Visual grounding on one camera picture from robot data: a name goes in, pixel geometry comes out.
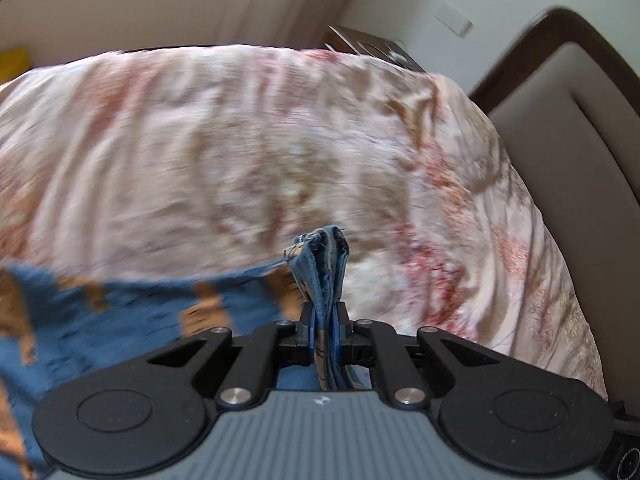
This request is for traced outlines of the blue patterned pants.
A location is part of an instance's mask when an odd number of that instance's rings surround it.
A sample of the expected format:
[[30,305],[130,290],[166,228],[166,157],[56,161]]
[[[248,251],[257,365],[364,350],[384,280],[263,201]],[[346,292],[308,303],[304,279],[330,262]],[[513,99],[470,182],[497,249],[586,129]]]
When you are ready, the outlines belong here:
[[281,373],[285,389],[343,389],[337,304],[349,247],[342,229],[296,237],[281,260],[177,281],[98,281],[9,263],[1,268],[1,475],[41,479],[48,467],[32,412],[52,388],[223,325],[239,335],[311,304],[316,364]]

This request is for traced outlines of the pink floral bedspread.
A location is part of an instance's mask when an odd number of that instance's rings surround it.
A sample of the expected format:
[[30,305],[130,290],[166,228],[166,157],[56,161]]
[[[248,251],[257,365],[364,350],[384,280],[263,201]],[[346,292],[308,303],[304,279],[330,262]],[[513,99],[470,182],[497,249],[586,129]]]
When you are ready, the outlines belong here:
[[250,46],[110,52],[1,88],[1,255],[197,278],[339,226],[355,318],[435,325],[605,393],[570,272],[452,80]]

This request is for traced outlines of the wooden bedside table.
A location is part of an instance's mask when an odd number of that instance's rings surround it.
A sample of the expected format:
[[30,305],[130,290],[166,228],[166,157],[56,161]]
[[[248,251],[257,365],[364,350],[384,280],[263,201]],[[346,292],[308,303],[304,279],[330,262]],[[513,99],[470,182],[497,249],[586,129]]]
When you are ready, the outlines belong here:
[[424,69],[393,40],[360,32],[344,26],[329,26],[323,40],[328,50],[335,52],[367,55],[396,66],[424,73]]

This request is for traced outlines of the padded beige headboard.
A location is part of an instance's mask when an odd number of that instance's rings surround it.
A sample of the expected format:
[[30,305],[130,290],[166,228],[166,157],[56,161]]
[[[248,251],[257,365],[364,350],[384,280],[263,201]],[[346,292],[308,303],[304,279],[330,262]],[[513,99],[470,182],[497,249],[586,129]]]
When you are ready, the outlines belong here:
[[471,91],[564,255],[608,394],[639,411],[639,77],[584,18],[542,12]]

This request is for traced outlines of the yellow object at left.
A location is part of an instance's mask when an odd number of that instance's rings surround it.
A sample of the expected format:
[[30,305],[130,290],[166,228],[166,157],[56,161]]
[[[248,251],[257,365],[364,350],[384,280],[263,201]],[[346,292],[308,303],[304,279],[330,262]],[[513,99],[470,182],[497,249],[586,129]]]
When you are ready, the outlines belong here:
[[32,68],[32,57],[24,48],[0,52],[0,84],[15,79]]

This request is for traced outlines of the white wall switch plate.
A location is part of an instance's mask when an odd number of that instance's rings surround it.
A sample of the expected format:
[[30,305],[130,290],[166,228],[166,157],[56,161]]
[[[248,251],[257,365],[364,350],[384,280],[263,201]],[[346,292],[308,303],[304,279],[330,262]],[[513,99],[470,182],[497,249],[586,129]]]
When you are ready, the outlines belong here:
[[437,10],[435,18],[460,38],[463,38],[473,28],[473,23],[466,16],[448,4],[443,4]]

